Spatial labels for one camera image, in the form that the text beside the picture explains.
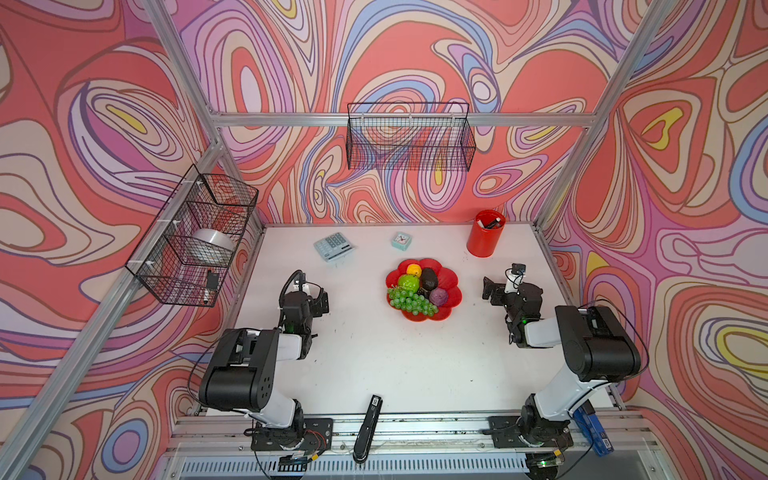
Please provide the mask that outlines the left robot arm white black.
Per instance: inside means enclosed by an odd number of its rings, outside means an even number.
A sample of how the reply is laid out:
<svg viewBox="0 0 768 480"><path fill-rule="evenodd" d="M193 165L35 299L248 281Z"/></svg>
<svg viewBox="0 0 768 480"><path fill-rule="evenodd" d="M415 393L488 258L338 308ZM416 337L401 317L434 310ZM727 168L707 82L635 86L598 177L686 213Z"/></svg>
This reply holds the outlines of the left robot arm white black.
<svg viewBox="0 0 768 480"><path fill-rule="evenodd" d="M302 270L288 278L278 298L278 324L271 329L228 329L220 337L198 389L199 403L252 421L247 435L282 450L326 449L327 429L309 427L299 400L278 391L277 365L310 353L313 323L329 312L328 294Z"/></svg>

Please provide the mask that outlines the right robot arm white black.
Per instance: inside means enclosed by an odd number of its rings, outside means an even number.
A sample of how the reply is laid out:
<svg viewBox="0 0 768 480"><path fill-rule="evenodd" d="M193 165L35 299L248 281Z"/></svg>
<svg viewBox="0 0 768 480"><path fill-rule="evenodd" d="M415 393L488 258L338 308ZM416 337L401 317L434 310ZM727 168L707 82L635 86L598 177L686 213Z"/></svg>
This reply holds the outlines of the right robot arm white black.
<svg viewBox="0 0 768 480"><path fill-rule="evenodd" d="M532 447L566 437L576 410L600 388L641 373L642 355L614 312L602 306L559 305L541 315L543 289L524 280L526 266L512 264L505 281L483 279L482 298L505 312L509 342L522 349L560 347L564 365L528 396L510 428Z"/></svg>

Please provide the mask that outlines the purple fake fig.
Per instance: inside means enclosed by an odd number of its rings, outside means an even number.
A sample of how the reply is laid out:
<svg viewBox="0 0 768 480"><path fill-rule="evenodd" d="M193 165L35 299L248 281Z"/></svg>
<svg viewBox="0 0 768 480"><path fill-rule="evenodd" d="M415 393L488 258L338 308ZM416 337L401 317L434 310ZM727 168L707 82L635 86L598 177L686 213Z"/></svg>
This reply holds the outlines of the purple fake fig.
<svg viewBox="0 0 768 480"><path fill-rule="evenodd" d="M449 300L449 294L445 289L435 288L429 293L429 301L436 307L444 306Z"/></svg>

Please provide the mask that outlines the green fake grape bunch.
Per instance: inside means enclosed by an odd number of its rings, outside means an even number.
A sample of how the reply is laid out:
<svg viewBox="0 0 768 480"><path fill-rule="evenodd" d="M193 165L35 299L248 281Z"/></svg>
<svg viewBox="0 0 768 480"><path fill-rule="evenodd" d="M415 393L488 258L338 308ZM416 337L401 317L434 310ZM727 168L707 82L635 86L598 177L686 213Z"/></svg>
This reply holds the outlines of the green fake grape bunch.
<svg viewBox="0 0 768 480"><path fill-rule="evenodd" d="M412 315L432 317L438 313L438 307L419 293L401 287L389 288L388 302L391 307Z"/></svg>

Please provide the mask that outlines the green fake custard apple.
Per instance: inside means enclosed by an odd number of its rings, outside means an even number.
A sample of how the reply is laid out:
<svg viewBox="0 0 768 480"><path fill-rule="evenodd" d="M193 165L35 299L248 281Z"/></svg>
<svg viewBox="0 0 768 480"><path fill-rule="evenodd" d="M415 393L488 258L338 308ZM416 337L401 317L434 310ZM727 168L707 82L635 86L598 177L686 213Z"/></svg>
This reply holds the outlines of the green fake custard apple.
<svg viewBox="0 0 768 480"><path fill-rule="evenodd" d="M403 291L415 293L420 288L420 280L415 275L405 274L398 278L397 285Z"/></svg>

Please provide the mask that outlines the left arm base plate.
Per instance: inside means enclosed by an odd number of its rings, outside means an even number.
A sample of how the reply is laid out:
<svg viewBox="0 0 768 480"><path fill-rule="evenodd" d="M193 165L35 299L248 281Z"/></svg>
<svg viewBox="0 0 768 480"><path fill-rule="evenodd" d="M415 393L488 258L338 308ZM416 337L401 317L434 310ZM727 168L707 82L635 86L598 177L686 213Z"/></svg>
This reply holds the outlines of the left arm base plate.
<svg viewBox="0 0 768 480"><path fill-rule="evenodd" d="M287 428L257 425L250 429L251 449L255 452L324 452L332 447L334 420L311 417L295 420Z"/></svg>

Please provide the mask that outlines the dark fake avocado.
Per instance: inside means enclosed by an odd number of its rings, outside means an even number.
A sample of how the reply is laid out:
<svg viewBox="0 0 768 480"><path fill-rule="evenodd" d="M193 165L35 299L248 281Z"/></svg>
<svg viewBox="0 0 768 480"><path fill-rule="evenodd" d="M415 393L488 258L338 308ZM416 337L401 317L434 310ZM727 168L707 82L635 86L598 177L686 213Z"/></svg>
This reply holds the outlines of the dark fake avocado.
<svg viewBox="0 0 768 480"><path fill-rule="evenodd" d="M420 275L420 288L426 292L432 292L439 286L437 273L428 267L424 267Z"/></svg>

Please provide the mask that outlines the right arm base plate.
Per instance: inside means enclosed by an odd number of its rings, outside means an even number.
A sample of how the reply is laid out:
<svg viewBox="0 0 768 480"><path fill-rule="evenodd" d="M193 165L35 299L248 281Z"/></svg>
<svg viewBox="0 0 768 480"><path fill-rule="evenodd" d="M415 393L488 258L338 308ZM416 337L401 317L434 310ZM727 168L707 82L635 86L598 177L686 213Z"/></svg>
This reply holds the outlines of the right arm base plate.
<svg viewBox="0 0 768 480"><path fill-rule="evenodd" d="M569 421L523 418L519 415L490 416L489 435L495 448L568 449L574 445Z"/></svg>

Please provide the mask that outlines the yellow fake pear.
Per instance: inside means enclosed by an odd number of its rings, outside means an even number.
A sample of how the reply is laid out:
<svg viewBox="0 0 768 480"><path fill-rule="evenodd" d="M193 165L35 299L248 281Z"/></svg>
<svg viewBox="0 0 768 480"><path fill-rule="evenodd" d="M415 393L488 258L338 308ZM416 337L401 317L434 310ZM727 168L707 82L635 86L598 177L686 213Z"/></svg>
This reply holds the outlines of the yellow fake pear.
<svg viewBox="0 0 768 480"><path fill-rule="evenodd" d="M406 274L410 276L414 276L416 278L420 278L422 275L422 267L418 263L411 263L406 268Z"/></svg>

